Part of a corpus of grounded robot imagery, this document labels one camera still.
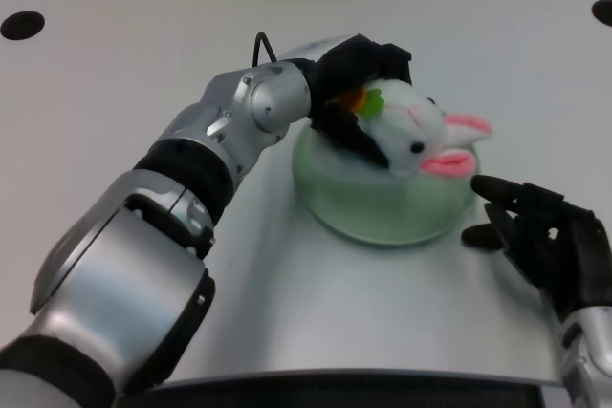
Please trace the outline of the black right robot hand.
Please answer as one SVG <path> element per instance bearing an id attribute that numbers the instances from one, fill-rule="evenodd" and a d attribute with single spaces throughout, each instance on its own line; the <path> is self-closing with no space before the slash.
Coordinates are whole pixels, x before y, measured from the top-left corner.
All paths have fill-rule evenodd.
<path id="1" fill-rule="evenodd" d="M 489 221 L 463 230 L 467 247 L 501 250 L 522 277 L 544 292 L 559 321 L 611 305 L 611 246 L 589 209 L 532 183 L 476 175 L 470 187 L 485 199 Z"/>

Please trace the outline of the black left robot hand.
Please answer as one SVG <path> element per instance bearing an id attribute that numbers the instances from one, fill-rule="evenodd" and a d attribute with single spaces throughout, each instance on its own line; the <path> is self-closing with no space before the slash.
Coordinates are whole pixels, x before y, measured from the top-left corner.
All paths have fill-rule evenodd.
<path id="1" fill-rule="evenodd" d="M 357 34 L 327 51 L 319 60 L 291 58 L 304 75 L 311 93 L 311 128 L 337 147 L 379 168 L 389 160 L 358 126 L 358 118 L 335 98 L 382 79 L 411 82 L 411 53 L 393 44 L 378 44 Z"/>

